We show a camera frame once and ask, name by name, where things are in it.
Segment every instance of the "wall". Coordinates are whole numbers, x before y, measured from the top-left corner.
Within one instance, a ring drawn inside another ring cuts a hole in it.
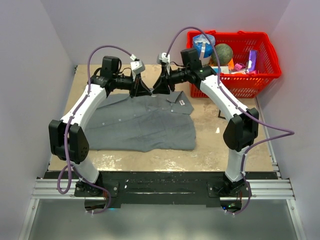
[[[292,181],[309,240],[320,236],[319,7],[318,1],[291,0],[271,35],[283,74],[259,96],[267,122],[295,130],[272,145],[282,176]]]
[[[271,33],[290,0],[41,0],[66,52],[75,64],[87,63],[90,52],[100,45],[127,49],[145,64],[156,63],[181,28],[196,26],[217,31],[263,31]],[[171,52],[180,61],[187,31]],[[117,50],[96,54],[130,59]]]
[[[19,237],[73,65],[39,0],[0,1],[0,239]]]

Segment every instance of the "blue and white package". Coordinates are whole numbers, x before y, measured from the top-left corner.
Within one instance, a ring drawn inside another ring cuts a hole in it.
[[[216,39],[214,36],[207,34],[213,45],[216,44]],[[192,38],[192,45],[197,50],[198,56],[202,62],[202,65],[208,64],[210,57],[213,53],[212,46],[208,39],[203,35],[197,35]]]

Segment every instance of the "plastic basket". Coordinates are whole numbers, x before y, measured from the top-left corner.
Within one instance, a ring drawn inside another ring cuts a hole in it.
[[[273,79],[281,76],[281,69],[274,46],[264,32],[216,32],[206,31],[215,37],[216,44],[228,44],[233,50],[233,62],[246,64],[250,50],[257,50],[255,69],[257,74],[225,74],[221,73],[221,81],[236,98],[251,99],[256,97]],[[186,47],[192,47],[192,38],[200,34],[198,31],[187,33]],[[207,96],[190,84],[190,95],[193,98],[207,98]]]

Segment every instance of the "green ball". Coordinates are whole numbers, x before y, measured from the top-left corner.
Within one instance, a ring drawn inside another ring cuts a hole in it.
[[[220,43],[220,44],[217,44],[214,48],[215,48],[216,53],[218,55],[219,62],[220,62],[221,66],[227,65],[234,56],[234,52],[232,51],[232,48],[228,44]],[[212,62],[214,63],[214,65],[217,66],[218,62],[217,62],[216,55],[214,52],[212,53],[211,58],[212,58]]]

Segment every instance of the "pink object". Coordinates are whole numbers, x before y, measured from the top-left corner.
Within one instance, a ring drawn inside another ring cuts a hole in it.
[[[241,69],[244,69],[246,66],[245,65],[243,65],[242,63],[236,63],[235,65],[234,65],[234,70],[237,70],[237,71],[240,71]]]

